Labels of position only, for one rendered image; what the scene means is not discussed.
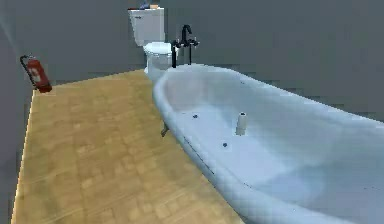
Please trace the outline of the white toilet paper roll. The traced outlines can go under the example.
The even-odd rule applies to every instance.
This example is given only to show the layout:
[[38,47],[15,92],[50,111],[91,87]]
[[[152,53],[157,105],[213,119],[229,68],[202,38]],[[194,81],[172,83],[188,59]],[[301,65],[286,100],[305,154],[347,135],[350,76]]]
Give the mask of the white toilet paper roll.
[[245,134],[247,127],[247,115],[245,112],[240,112],[237,119],[236,134],[242,136]]

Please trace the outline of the black bathtub faucet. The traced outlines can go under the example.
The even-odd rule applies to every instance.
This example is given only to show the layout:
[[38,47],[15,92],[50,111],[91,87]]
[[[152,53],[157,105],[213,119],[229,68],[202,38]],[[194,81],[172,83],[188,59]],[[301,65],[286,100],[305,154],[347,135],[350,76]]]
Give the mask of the black bathtub faucet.
[[[182,27],[182,38],[180,40],[173,40],[171,42],[171,58],[172,63],[171,66],[173,68],[177,67],[177,55],[176,55],[176,49],[177,48],[184,48],[188,47],[189,49],[194,46],[197,47],[199,45],[199,42],[196,39],[188,39],[187,34],[191,34],[192,30],[191,27],[188,24],[185,24]],[[189,50],[189,65],[192,64],[192,50]]]

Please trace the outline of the white bathtub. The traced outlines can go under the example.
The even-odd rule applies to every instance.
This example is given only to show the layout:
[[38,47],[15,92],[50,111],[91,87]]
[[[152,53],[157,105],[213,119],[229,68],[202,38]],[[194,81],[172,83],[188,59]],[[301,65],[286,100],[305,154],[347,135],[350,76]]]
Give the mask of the white bathtub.
[[204,64],[167,69],[152,96],[245,224],[384,224],[383,122]]

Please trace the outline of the red fire extinguisher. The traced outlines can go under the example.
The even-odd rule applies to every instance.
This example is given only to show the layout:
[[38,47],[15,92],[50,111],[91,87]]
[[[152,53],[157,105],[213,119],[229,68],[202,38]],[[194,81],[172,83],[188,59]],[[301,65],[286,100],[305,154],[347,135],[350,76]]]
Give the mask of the red fire extinguisher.
[[33,55],[22,55],[19,60],[35,90],[38,90],[40,93],[47,93],[52,90],[52,85],[45,70],[36,57]]

